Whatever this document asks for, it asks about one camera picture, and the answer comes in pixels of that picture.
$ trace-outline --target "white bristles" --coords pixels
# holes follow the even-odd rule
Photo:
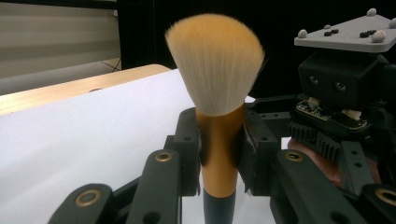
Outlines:
[[[165,37],[197,109],[219,116],[245,102],[264,58],[245,24],[204,14],[177,22]]]

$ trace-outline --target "brush handle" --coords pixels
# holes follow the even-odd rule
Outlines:
[[[216,198],[204,189],[205,224],[232,224],[235,192],[225,198]]]

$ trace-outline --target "gold ferrule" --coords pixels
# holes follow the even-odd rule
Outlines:
[[[245,105],[242,104],[226,115],[215,117],[196,110],[196,118],[201,132],[204,188],[214,197],[228,197],[236,188]]]

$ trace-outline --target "makeup brush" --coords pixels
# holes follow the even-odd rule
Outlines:
[[[232,223],[245,98],[262,68],[262,46],[245,24],[217,14],[178,21],[165,37],[195,104],[205,223]]]

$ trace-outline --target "wooden table edge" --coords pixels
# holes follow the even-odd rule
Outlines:
[[[19,91],[0,96],[0,116],[48,104],[90,91],[100,90],[122,83],[150,77],[171,69],[160,64],[149,64],[96,77],[87,77],[57,85]]]

